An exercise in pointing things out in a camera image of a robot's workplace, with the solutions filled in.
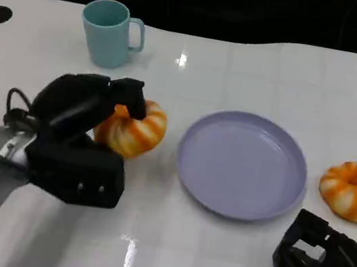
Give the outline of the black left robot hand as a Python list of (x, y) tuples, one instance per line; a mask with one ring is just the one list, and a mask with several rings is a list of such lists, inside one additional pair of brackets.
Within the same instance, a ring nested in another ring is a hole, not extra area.
[(144, 82), (134, 78), (64, 74), (38, 93), (29, 112), (40, 122), (41, 134), (66, 143), (107, 120), (117, 105), (126, 106), (134, 119), (144, 119), (143, 88)]

